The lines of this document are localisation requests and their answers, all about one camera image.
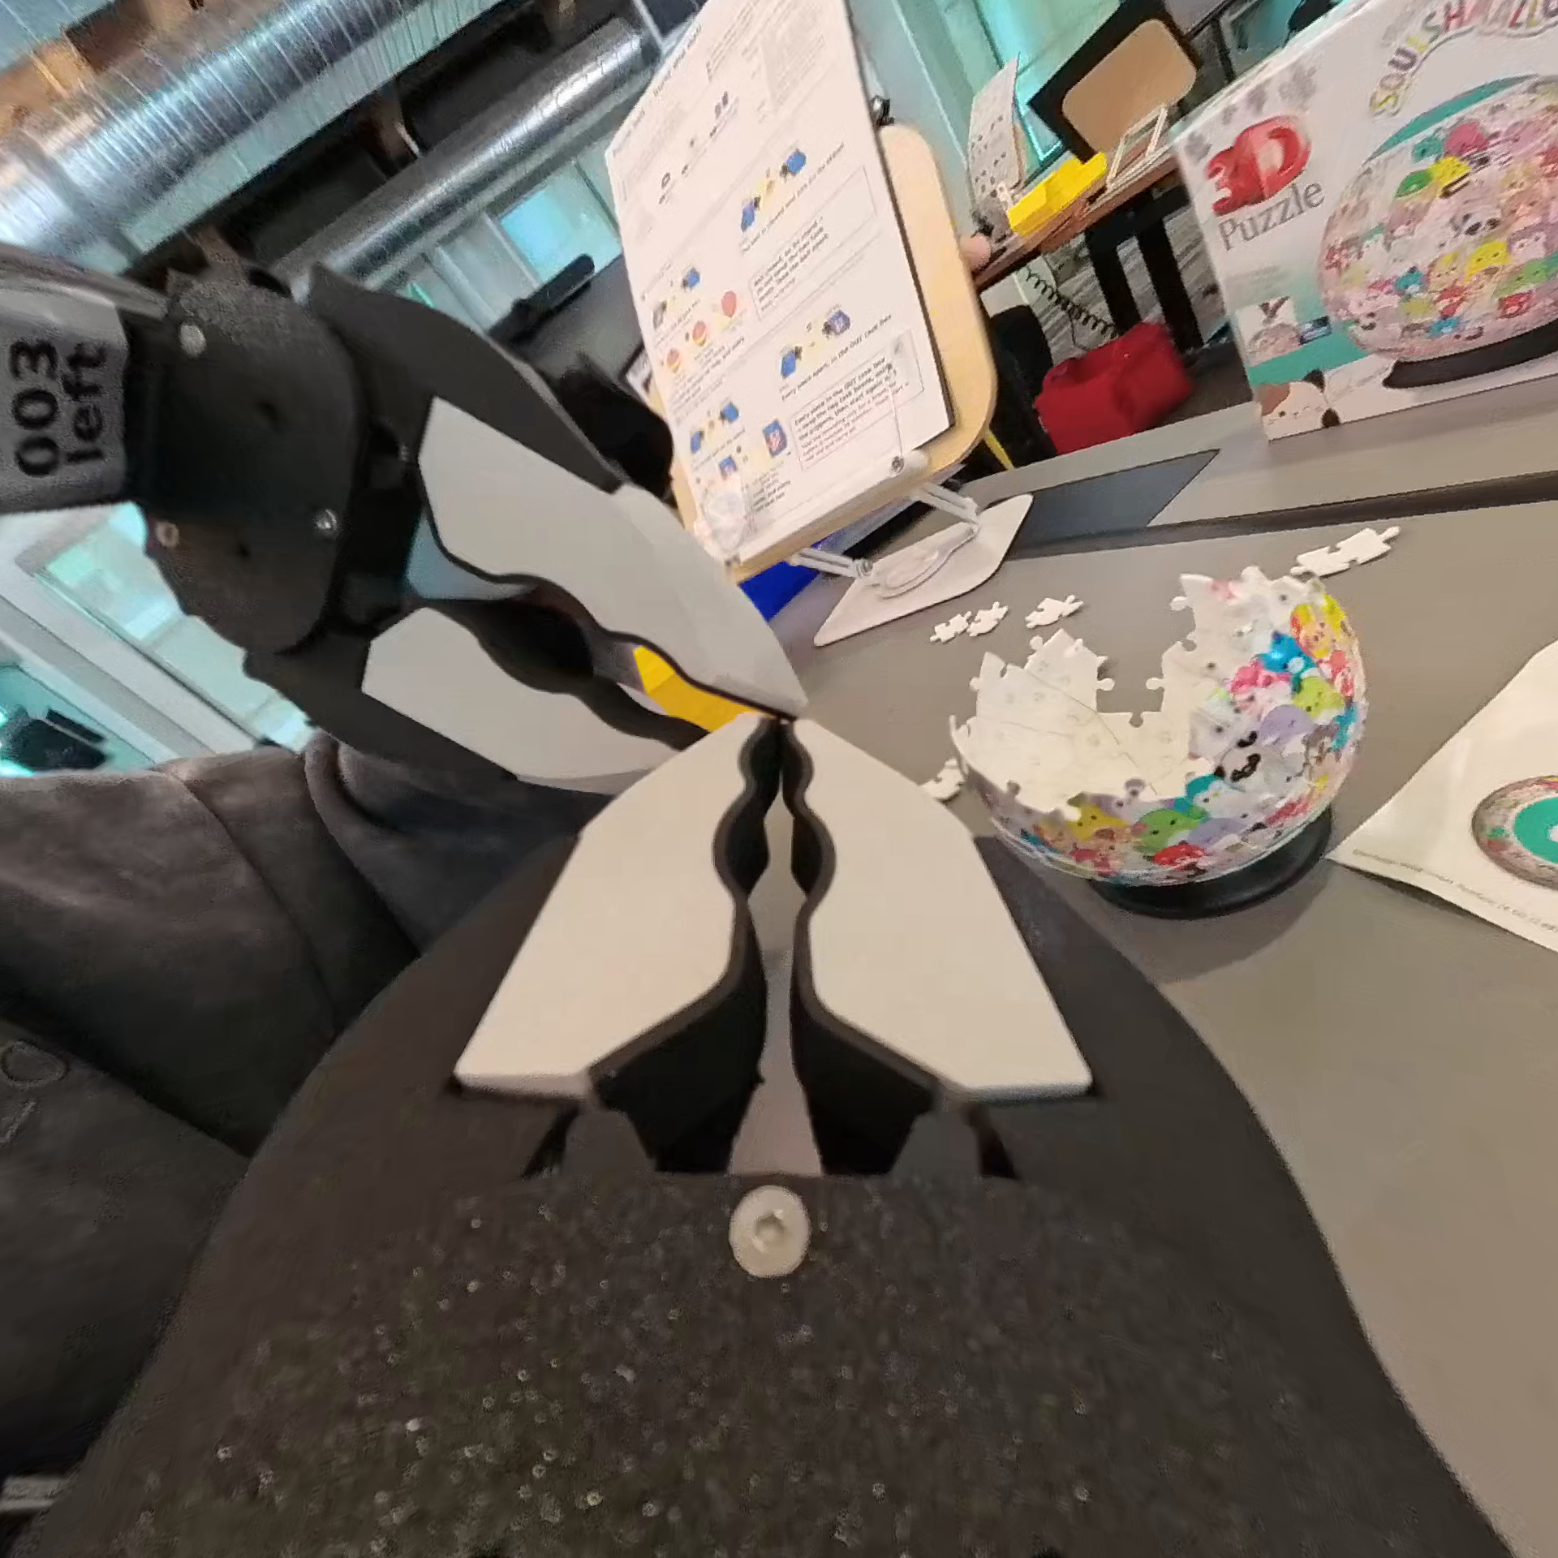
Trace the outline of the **yellow object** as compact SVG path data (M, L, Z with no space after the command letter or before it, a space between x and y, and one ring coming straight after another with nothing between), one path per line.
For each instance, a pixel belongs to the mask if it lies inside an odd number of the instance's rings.
M633 646L632 661L641 696L672 720L711 733L750 712L747 705L687 683L661 655L648 648Z

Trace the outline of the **white stand base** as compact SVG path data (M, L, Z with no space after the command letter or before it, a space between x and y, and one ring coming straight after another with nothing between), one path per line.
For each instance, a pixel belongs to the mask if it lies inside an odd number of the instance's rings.
M815 631L817 649L875 631L889 622L938 609L988 583L1021 531L1032 494L978 507L960 494L932 494L954 521L882 559L852 564L839 603Z

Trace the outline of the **silver air duct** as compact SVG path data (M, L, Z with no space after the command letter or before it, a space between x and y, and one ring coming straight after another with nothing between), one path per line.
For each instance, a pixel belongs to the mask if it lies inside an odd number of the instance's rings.
M207 4L3 132L3 247L125 271L237 197L331 125L372 108L437 54L487 45L533 4ZM381 280L615 126L676 28L654 4L541 4L574 32L513 89L422 149L366 214L309 240L320 260Z

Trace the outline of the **black mat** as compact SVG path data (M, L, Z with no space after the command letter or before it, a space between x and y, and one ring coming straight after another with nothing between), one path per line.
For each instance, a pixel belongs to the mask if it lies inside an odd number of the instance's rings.
M1058 481L1058 460L1047 460L999 479L973 481L964 494L978 507L1010 495L1030 499L1008 547L1012 559L1090 551L1108 538L1149 529L1216 457L1218 451L1205 449L1067 481Z

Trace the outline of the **person's dark grey hoodie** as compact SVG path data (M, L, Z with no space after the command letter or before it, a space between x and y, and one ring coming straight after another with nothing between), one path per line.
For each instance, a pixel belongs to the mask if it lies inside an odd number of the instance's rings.
M1 1035L1 1475L62 1475L175 1310L246 1159L55 1044Z

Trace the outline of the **puzzle instruction sheet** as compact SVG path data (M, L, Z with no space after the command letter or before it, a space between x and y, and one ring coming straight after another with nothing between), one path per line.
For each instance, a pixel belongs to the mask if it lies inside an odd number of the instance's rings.
M1546 646L1329 857L1555 950L1555 648Z

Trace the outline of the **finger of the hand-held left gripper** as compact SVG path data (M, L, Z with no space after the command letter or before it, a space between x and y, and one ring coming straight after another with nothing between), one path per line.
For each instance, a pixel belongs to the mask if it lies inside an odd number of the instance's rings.
M442 399L429 405L416 471L441 549L468 573L554 588L700 690L804 711L765 620L661 501L632 484L604 494Z
M524 783L633 783L710 735L646 701L632 646L515 599L409 610L372 640L361 692Z

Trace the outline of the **colourful puzzle ball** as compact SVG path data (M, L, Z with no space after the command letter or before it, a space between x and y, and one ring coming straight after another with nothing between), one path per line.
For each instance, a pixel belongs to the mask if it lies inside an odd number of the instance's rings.
M1021 664L984 655L952 725L964 787L1030 863L1121 891L1210 887L1270 865L1329 807L1368 699L1359 638L1309 579L1186 573L1186 635L1145 687L1158 707L1103 712L1103 657L1054 629Z

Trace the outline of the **black table divider strip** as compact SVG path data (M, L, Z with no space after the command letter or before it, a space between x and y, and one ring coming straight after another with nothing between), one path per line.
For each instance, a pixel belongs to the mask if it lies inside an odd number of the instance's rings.
M1149 534L1166 540L1186 540L1192 534L1229 536L1246 533L1290 533L1351 521L1359 525L1381 520L1411 520L1429 514L1463 514L1470 510L1500 508L1531 501L1555 501L1555 471L1503 475L1483 481L1461 481L1446 486L1381 494L1370 497L1333 499L1309 505L1288 505L1270 512L1240 516L1181 520L1153 523Z

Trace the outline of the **person's left forearm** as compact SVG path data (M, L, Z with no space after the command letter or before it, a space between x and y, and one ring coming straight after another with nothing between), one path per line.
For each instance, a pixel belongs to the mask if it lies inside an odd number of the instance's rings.
M251 1156L359 1013L604 803L326 733L5 777L3 1022Z

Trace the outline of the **puzzle box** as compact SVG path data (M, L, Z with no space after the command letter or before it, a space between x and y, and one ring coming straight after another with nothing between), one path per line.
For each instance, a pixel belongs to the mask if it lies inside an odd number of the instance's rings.
M1553 379L1553 2L1338 4L1173 156L1268 442Z

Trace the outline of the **wooden back chair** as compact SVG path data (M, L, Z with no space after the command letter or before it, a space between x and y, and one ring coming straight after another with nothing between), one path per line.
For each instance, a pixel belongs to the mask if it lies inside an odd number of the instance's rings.
M1168 13L1119 8L1056 74L1056 117L1067 149L1086 162L1194 89L1201 58Z

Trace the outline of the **printed paper sheet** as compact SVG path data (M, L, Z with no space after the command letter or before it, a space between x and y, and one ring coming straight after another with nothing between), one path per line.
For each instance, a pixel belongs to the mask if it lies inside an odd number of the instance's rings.
M951 425L845 4L702 4L606 150L689 531L730 570Z

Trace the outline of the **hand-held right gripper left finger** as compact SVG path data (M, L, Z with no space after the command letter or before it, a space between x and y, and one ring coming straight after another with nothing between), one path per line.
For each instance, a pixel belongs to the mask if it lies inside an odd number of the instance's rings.
M455 1061L461 1087L582 1102L607 1063L713 994L748 898L717 846L763 818L752 755L774 733L739 714L583 827Z

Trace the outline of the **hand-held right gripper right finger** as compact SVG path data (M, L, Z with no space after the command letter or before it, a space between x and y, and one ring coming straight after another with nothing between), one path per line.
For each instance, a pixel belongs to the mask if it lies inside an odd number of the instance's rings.
M1077 1098L1092 1072L964 824L815 722L784 733L804 1024L956 1104Z

